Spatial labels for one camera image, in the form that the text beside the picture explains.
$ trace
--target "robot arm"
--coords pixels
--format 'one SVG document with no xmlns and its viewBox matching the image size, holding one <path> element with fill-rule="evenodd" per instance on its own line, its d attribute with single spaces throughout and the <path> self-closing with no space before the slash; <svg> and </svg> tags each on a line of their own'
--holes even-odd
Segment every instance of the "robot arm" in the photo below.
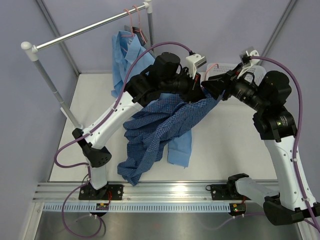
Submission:
<svg viewBox="0 0 320 240">
<path fill-rule="evenodd" d="M 133 76 L 125 85 L 124 93 L 117 105 L 109 107 L 94 123 L 85 129 L 76 128 L 72 135 L 75 139 L 90 134 L 111 111 L 109 116 L 96 131 L 80 140 L 78 144 L 89 163 L 91 180 L 95 190 L 99 190 L 108 183 L 106 164 L 112 155 L 105 147 L 109 138 L 132 115 L 139 112 L 150 102 L 157 100 L 161 93 L 179 94 L 186 102 L 197 102 L 205 98 L 200 86 L 200 75 L 197 68 L 206 63 L 206 58 L 199 54 L 192 54 L 186 58 L 188 67 L 180 69 L 180 58 L 169 52 L 159 55 L 153 65 L 147 67 L 141 74 Z"/>
<path fill-rule="evenodd" d="M 254 49 L 247 50 L 240 56 L 242 63 L 235 69 L 209 77 L 201 85 L 215 99 L 222 96 L 222 100 L 226 101 L 234 96 L 256 111 L 253 123 L 270 153 L 278 179 L 280 192 L 256 183 L 244 173 L 231 176 L 227 182 L 231 195 L 246 196 L 258 203 L 274 225 L 297 223 L 310 217 L 306 200 L 316 216 L 320 215 L 320 204 L 310 191 L 299 153 L 293 158 L 297 128 L 293 116 L 284 107 L 291 93 L 288 77 L 278 71 L 269 71 L 259 86 L 243 77 L 252 65 L 257 64 L 257 60 L 250 59 L 257 53 Z M 297 162 L 307 199 L 303 198 L 299 188 L 294 161 Z"/>
</svg>

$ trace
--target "purple cable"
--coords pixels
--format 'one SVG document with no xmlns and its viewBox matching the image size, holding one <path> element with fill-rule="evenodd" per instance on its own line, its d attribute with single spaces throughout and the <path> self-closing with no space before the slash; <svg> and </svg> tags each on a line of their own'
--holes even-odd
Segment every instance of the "purple cable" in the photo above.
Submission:
<svg viewBox="0 0 320 240">
<path fill-rule="evenodd" d="M 133 67 L 136 65 L 136 63 L 137 63 L 146 53 L 150 52 L 150 51 L 151 51 L 152 49 L 154 49 L 154 48 L 157 48 L 157 47 L 163 46 L 163 45 L 177 45 L 177 46 L 181 46 L 181 47 L 183 47 L 184 49 L 186 49 L 186 50 L 189 52 L 189 54 L 192 54 L 192 51 L 191 51 L 190 48 L 188 48 L 187 46 L 185 46 L 185 45 L 183 45 L 183 44 L 181 44 L 181 43 L 179 43 L 179 42 L 175 42 L 175 41 L 161 42 L 161 43 L 155 44 L 155 45 L 153 45 L 152 47 L 150 47 L 149 49 L 145 50 L 143 53 L 141 53 L 141 55 L 139 55 L 139 56 L 137 57 L 137 59 L 136 59 L 136 60 L 132 63 L 132 65 L 130 66 L 130 68 L 129 68 L 126 76 L 125 76 L 125 79 L 124 79 L 124 82 L 123 82 L 123 86 L 122 86 L 121 92 L 120 92 L 118 98 L 116 99 L 116 101 L 115 101 L 115 103 L 114 103 L 114 106 L 113 106 L 114 109 L 116 109 L 116 107 L 118 106 L 118 104 L 119 104 L 119 102 L 120 102 L 120 100 L 121 100 L 122 95 L 124 94 L 125 86 L 126 86 L 126 83 L 127 83 L 127 81 L 128 81 L 129 75 L 130 75 Z M 74 168 L 74 167 L 81 166 L 81 165 L 86 165 L 86 166 L 88 166 L 88 177 L 91 179 L 91 171 L 90 171 L 89 164 L 88 164 L 87 162 L 76 163 L 76 164 L 73 164 L 73 165 L 62 165 L 62 164 L 60 164 L 60 163 L 58 162 L 58 155 L 59 155 L 59 153 L 60 153 L 62 150 L 64 150 L 65 148 L 69 147 L 69 146 L 72 145 L 72 144 L 75 144 L 75 143 L 79 142 L 79 141 L 82 140 L 82 139 L 85 139 L 85 138 L 88 137 L 90 134 L 92 134 L 92 133 L 93 133 L 95 130 L 97 130 L 102 124 L 104 124 L 105 121 L 108 120 L 108 118 L 111 116 L 112 113 L 113 113 L 113 110 L 110 110 L 110 112 L 105 116 L 105 118 L 104 118 L 100 123 L 98 123 L 98 124 L 90 131 L 90 133 L 87 133 L 87 134 L 83 135 L 82 137 L 79 137 L 79 138 L 77 138 L 77 139 L 75 139 L 75 140 L 73 140 L 73 141 L 65 144 L 65 145 L 62 146 L 61 148 L 59 148 L 58 151 L 57 151 L 57 152 L 55 153 L 55 155 L 54 155 L 54 163 L 55 163 L 58 167 L 63 168 L 63 169 L 69 169 L 69 168 Z M 74 190 L 66 197 L 66 199 L 65 199 L 64 202 L 63 202 L 62 211 L 61 211 L 62 223 L 63 223 L 63 226 L 65 227 L 65 229 L 66 229 L 69 233 L 71 233 L 72 235 L 74 235 L 74 236 L 76 236 L 76 237 L 79 237 L 79 238 L 83 238 L 83 239 L 90 239 L 90 238 L 95 237 L 95 236 L 99 233 L 99 231 L 100 231 L 100 229 L 101 229 L 103 220 L 102 220 L 100 217 L 98 217 L 98 219 L 99 219 L 99 221 L 100 221 L 100 226 L 99 226 L 98 231 L 97 231 L 95 234 L 93 234 L 93 235 L 91 235 L 91 236 L 81 236 L 81 235 L 78 235 L 78 234 L 74 233 L 73 231 L 71 231 L 71 230 L 68 228 L 68 226 L 67 226 L 67 224 L 66 224 L 66 221 L 65 221 L 64 208 L 65 208 L 65 205 L 66 205 L 66 202 L 67 202 L 68 198 L 69 198 L 76 190 L 82 188 L 83 186 L 87 185 L 88 183 L 89 183 L 89 181 L 88 181 L 87 183 L 82 184 L 81 186 L 77 187 L 76 189 L 74 189 Z"/>
<path fill-rule="evenodd" d="M 209 231 L 217 231 L 219 229 L 221 229 L 223 226 L 225 226 L 227 223 L 229 223 L 230 221 L 234 220 L 234 219 L 238 219 L 238 218 L 244 218 L 244 217 L 250 217 L 250 216 L 265 216 L 265 214 L 263 212 L 256 212 L 256 213 L 248 213 L 248 214 L 245 214 L 244 216 L 242 215 L 238 215 L 236 216 L 235 218 L 231 217 L 227 220 L 225 220 L 223 223 L 221 223 L 219 226 L 217 227 L 207 227 L 205 226 L 200 220 L 199 218 L 197 219 L 198 222 L 202 225 L 202 227 L 206 230 L 209 230 Z"/>
<path fill-rule="evenodd" d="M 116 109 L 116 107 L 118 106 L 118 104 L 119 104 L 119 102 L 120 102 L 120 100 L 121 100 L 122 95 L 124 94 L 125 86 L 126 86 L 126 83 L 127 83 L 127 81 L 128 81 L 129 75 L 130 75 L 132 69 L 134 68 L 134 66 L 136 65 L 136 63 L 137 63 L 146 53 L 150 52 L 150 51 L 151 51 L 152 49 L 154 49 L 154 48 L 157 48 L 157 47 L 163 46 L 163 45 L 177 45 L 177 46 L 180 46 L 180 47 L 183 47 L 184 49 L 186 49 L 186 50 L 189 52 L 189 54 L 192 53 L 192 51 L 191 51 L 190 48 L 188 48 L 187 46 L 185 46 L 185 45 L 183 45 L 183 44 L 181 44 L 181 43 L 179 43 L 179 42 L 175 42 L 175 41 L 165 41 L 165 42 L 157 43 L 157 44 L 153 45 L 152 47 L 150 47 L 149 49 L 145 50 L 143 53 L 141 53 L 141 55 L 139 55 L 139 56 L 136 58 L 136 60 L 135 60 L 135 61 L 132 63 L 132 65 L 130 66 L 130 68 L 129 68 L 126 76 L 125 76 L 125 79 L 124 79 L 124 82 L 123 82 L 123 86 L 122 86 L 121 92 L 120 92 L 118 98 L 116 99 L 116 101 L 115 101 L 115 103 L 114 103 L 114 106 L 113 106 L 114 109 Z M 108 118 L 111 116 L 112 113 L 113 113 L 113 110 L 110 110 L 110 112 L 104 117 L 104 119 L 103 119 L 100 123 L 98 123 L 98 124 L 90 131 L 90 134 L 92 134 L 95 130 L 97 130 L 102 124 L 104 124 L 105 121 L 108 120 Z M 68 166 L 67 166 L 67 165 L 62 165 L 62 164 L 60 164 L 60 163 L 58 162 L 58 159 L 57 159 L 57 158 L 58 158 L 59 153 L 60 153 L 63 149 L 69 147 L 70 145 L 72 145 L 72 144 L 74 144 L 74 143 L 79 142 L 80 140 L 88 137 L 90 134 L 87 133 L 87 134 L 83 135 L 82 137 L 79 137 L 79 138 L 77 138 L 77 139 L 75 139 L 75 140 L 67 143 L 66 145 L 62 146 L 61 148 L 59 148 L 58 151 L 57 151 L 57 152 L 55 153 L 55 155 L 54 155 L 54 163 L 55 163 L 58 167 L 63 168 L 63 169 L 74 168 L 74 167 L 81 166 L 81 165 L 89 165 L 89 164 L 86 163 L 86 162 L 81 162 L 81 163 L 77 163 L 77 164 L 73 164 L 73 165 L 68 165 Z"/>
<path fill-rule="evenodd" d="M 66 224 L 66 221 L 65 221 L 65 211 L 64 211 L 64 209 L 65 209 L 65 205 L 66 205 L 66 203 L 67 203 L 68 198 L 70 198 L 70 196 L 71 196 L 75 191 L 77 191 L 78 189 L 86 186 L 88 183 L 89 183 L 89 182 L 86 182 L 86 183 L 84 183 L 84 184 L 76 187 L 74 190 L 72 190 L 72 192 L 70 192 L 69 195 L 65 198 L 65 200 L 64 200 L 64 202 L 63 202 L 63 204 L 62 204 L 62 210 L 61 210 L 62 223 L 63 223 L 64 228 L 65 228 L 70 234 L 72 234 L 72 235 L 74 235 L 74 236 L 76 236 L 76 237 L 78 237 L 78 238 L 81 238 L 81 239 L 91 239 L 91 238 L 94 238 L 95 236 L 97 236 L 98 233 L 99 233 L 100 230 L 101 230 L 101 227 L 102 227 L 102 224 L 103 224 L 103 220 L 101 219 L 101 217 L 97 216 L 97 218 L 98 218 L 99 221 L 100 221 L 100 225 L 99 225 L 98 230 L 97 230 L 94 234 L 92 234 L 92 235 L 90 235 L 90 236 L 82 236 L 82 235 L 76 234 L 75 232 L 73 232 L 73 231 L 70 230 L 70 228 L 68 227 L 68 225 Z"/>
<path fill-rule="evenodd" d="M 264 56 L 252 56 L 251 59 L 259 59 L 259 60 L 267 61 L 267 62 L 273 63 L 275 65 L 278 65 L 280 68 L 282 68 L 283 70 L 285 70 L 289 74 L 289 76 L 292 78 L 292 80 L 294 82 L 294 85 L 295 85 L 297 93 L 298 93 L 298 100 L 299 100 L 298 126 L 297 126 L 297 130 L 296 130 L 296 136 L 295 136 L 295 140 L 294 140 L 294 144 L 293 144 L 293 150 L 292 150 L 292 158 L 296 159 L 297 158 L 298 142 L 299 142 L 300 133 L 301 133 L 302 114 L 303 114 L 302 92 L 301 92 L 301 88 L 300 88 L 300 85 L 298 83 L 298 80 L 296 79 L 294 74 L 286 66 L 284 66 L 283 64 L 281 64 L 280 62 L 278 62 L 276 60 L 273 60 L 271 58 L 264 57 Z M 297 179 L 298 184 L 299 184 L 299 188 L 300 188 L 300 190 L 302 192 L 302 196 L 303 196 L 304 199 L 307 199 L 307 193 L 305 191 L 304 184 L 303 184 L 301 176 L 300 176 L 298 162 L 297 161 L 293 161 L 293 166 L 294 166 L 296 179 Z M 310 213 L 312 221 L 314 222 L 315 228 L 320 233 L 320 225 L 319 225 L 319 223 L 318 223 L 318 221 L 317 221 L 317 219 L 316 219 L 316 217 L 314 215 L 314 212 L 311 209 L 310 203 L 308 201 L 305 201 L 305 205 L 308 208 L 308 211 Z"/>
</svg>

